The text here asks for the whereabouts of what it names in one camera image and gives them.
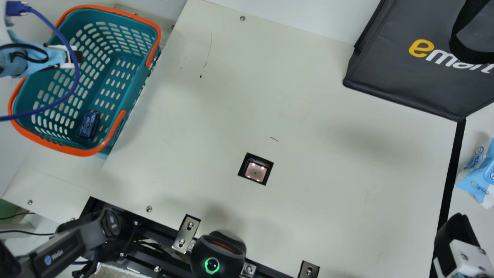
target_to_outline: blue cable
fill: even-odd
[[[43,111],[46,111],[46,110],[49,110],[49,109],[52,109],[52,108],[58,106],[59,104],[65,102],[68,98],[70,98],[71,95],[74,94],[74,92],[77,89],[77,86],[79,85],[79,78],[81,76],[81,70],[79,69],[79,63],[77,61],[76,54],[74,53],[74,51],[72,50],[72,47],[70,47],[69,42],[62,35],[62,33],[55,26],[53,26],[53,24],[46,17],[44,17],[40,12],[38,12],[34,8],[32,8],[30,6],[24,6],[24,8],[26,9],[27,12],[33,13],[36,16],[38,16],[41,19],[41,21],[43,21],[46,25],[48,25],[48,27],[63,42],[65,47],[67,47],[67,50],[69,51],[69,54],[70,54],[70,58],[71,58],[72,62],[74,63],[75,82],[74,82],[74,85],[72,86],[72,88],[70,88],[68,93],[66,93],[63,97],[59,98],[57,101],[53,102],[52,104],[48,104],[47,106],[43,106],[41,108],[29,111],[29,112],[23,112],[23,113],[19,113],[19,114],[15,114],[15,115],[2,116],[2,117],[0,117],[0,122],[29,117],[31,115],[38,114],[40,112],[43,112]]]

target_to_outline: wet wipes package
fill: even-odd
[[[478,147],[456,186],[472,194],[486,209],[494,205],[494,137]]]

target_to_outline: metal bracket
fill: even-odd
[[[319,275],[318,266],[308,263],[306,261],[302,262],[302,267],[300,267],[298,278],[317,278],[318,275]]]
[[[182,254],[187,253],[200,223],[200,219],[186,215],[178,230],[177,238],[171,247]]]
[[[253,278],[256,269],[257,266],[250,263],[245,263],[244,269],[242,269],[242,273],[240,273],[240,278]]]

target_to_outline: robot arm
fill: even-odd
[[[494,278],[489,257],[466,215],[453,215],[434,240],[433,266],[438,278]]]
[[[54,278],[78,257],[118,239],[121,231],[122,219],[104,209],[62,224],[47,243],[17,260],[0,243],[0,277]]]

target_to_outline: blue item in basket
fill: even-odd
[[[83,138],[93,138],[96,127],[98,126],[98,112],[87,112],[82,118],[79,136]]]
[[[458,174],[456,186],[472,194],[483,207],[494,205],[494,137],[478,147],[466,168]]]

